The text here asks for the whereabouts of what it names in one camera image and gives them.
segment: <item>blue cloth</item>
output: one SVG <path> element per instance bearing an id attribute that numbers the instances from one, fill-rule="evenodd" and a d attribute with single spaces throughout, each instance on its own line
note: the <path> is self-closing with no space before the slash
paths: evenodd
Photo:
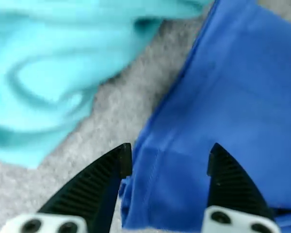
<path id="1" fill-rule="evenodd" d="M 291 24 L 254 0 L 217 0 L 179 79 L 141 132 L 123 227 L 201 229 L 209 152 L 227 149 L 270 207 L 291 209 Z M 277 217 L 291 233 L 291 214 Z"/>
<path id="2" fill-rule="evenodd" d="M 210 0 L 0 0 L 0 160 L 35 168 L 165 18 Z"/>

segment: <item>screw hole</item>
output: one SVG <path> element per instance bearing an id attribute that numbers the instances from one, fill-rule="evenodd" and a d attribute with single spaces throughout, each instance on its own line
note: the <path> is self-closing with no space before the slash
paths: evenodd
<path id="1" fill-rule="evenodd" d="M 60 226 L 58 233 L 77 233 L 78 226 L 74 222 L 66 222 Z"/>
<path id="2" fill-rule="evenodd" d="M 268 227 L 266 227 L 260 223 L 253 224 L 251 226 L 251 229 L 254 230 L 255 232 L 259 232 L 259 233 L 272 233 L 272 231 Z"/>
<path id="3" fill-rule="evenodd" d="M 36 233 L 39 231 L 41 224 L 40 220 L 32 219 L 24 224 L 21 233 Z"/>
<path id="4" fill-rule="evenodd" d="M 222 223 L 222 224 L 231 224 L 232 223 L 230 217 L 221 211 L 216 211 L 216 212 L 212 213 L 211 219 L 216 221 L 216 222 Z"/>

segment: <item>light blue towel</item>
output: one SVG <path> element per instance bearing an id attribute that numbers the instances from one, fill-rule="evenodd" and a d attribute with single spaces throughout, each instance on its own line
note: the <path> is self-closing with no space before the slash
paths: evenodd
<path id="1" fill-rule="evenodd" d="M 210 0 L 0 0 L 0 160 L 35 168 L 165 18 Z"/>

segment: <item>gray carpet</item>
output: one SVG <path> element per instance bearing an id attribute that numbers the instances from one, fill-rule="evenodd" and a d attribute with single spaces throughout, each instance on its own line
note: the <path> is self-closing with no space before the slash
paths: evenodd
<path id="1" fill-rule="evenodd" d="M 260 2 L 291 21 L 291 0 Z M 103 153 L 123 142 L 134 142 L 176 78 L 205 15 L 165 23 L 145 52 L 119 77 L 101 87 L 92 116 L 37 170 L 0 163 L 0 228 L 15 215 L 37 210 L 65 182 Z M 119 203 L 111 232 L 122 232 Z"/>

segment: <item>ribbed rubber pad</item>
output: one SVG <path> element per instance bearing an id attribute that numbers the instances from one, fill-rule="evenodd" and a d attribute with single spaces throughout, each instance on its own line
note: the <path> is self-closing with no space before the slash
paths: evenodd
<path id="1" fill-rule="evenodd" d="M 131 173 L 131 145 L 125 143 L 82 170 L 38 212 L 81 216 L 90 233 L 108 233 L 121 179 Z"/>
<path id="2" fill-rule="evenodd" d="M 208 207 L 217 205 L 274 221 L 273 211 L 241 165 L 218 143 L 210 152 Z"/>

